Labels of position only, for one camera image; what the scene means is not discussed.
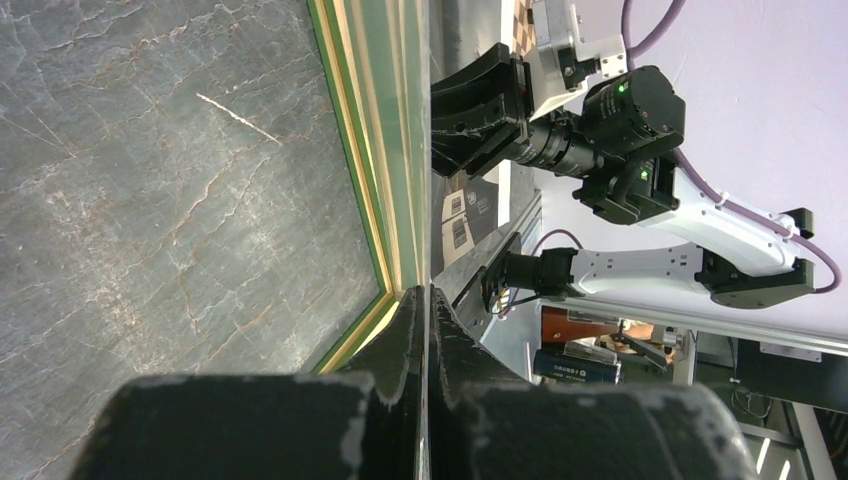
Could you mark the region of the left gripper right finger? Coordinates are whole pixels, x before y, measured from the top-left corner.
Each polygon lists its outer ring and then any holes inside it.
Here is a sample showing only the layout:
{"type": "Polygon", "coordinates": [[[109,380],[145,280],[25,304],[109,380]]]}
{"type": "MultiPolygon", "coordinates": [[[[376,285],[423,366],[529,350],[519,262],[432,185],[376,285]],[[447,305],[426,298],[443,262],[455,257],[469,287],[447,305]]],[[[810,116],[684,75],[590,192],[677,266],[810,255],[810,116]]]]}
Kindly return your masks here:
{"type": "Polygon", "coordinates": [[[700,386],[535,385],[430,291],[434,479],[753,479],[740,428],[700,386]]]}

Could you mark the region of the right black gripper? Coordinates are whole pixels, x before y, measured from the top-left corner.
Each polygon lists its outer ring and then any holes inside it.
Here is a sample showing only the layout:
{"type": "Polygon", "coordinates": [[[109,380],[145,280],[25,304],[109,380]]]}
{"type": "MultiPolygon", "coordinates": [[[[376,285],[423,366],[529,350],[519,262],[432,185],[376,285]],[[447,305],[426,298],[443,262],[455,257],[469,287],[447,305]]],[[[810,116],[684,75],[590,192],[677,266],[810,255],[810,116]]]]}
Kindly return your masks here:
{"type": "Polygon", "coordinates": [[[505,44],[434,83],[430,97],[431,167],[442,177],[481,177],[503,160],[571,178],[603,167],[603,156],[578,129],[578,115],[530,119],[529,65],[505,44]]]}

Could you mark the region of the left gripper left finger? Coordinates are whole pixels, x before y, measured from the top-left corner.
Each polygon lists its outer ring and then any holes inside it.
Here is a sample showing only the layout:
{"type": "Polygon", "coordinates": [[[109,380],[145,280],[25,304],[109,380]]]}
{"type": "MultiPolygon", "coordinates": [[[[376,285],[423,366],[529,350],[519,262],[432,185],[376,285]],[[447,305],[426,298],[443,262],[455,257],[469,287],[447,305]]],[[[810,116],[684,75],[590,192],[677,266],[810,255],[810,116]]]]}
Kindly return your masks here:
{"type": "Polygon", "coordinates": [[[151,375],[98,415],[74,479],[397,479],[411,474],[424,290],[325,374],[151,375]]]}

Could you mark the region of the light wooden picture frame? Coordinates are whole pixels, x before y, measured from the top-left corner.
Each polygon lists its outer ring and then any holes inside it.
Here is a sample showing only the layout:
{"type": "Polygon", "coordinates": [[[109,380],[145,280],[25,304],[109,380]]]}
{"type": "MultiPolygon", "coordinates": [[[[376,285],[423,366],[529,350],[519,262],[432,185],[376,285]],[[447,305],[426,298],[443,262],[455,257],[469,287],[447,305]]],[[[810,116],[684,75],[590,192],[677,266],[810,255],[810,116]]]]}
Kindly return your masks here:
{"type": "Polygon", "coordinates": [[[430,45],[425,1],[312,1],[378,292],[315,373],[346,363],[404,292],[430,282],[430,45]]]}

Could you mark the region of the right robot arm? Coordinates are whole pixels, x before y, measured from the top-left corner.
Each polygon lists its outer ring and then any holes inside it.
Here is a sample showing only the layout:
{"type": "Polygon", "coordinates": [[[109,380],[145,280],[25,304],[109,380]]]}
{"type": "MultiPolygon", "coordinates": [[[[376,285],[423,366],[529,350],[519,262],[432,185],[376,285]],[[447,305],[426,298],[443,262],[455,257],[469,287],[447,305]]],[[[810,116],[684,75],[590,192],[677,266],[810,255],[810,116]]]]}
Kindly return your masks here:
{"type": "Polygon", "coordinates": [[[810,211],[760,213],[709,193],[675,153],[685,102],[658,68],[630,69],[623,46],[519,55],[499,43],[430,95],[431,166],[440,176],[480,177],[510,161],[579,180],[574,198],[606,222],[680,239],[654,250],[503,251],[482,271],[487,310],[507,289],[562,301],[662,286],[743,310],[814,292],[813,266],[800,253],[810,211]]]}

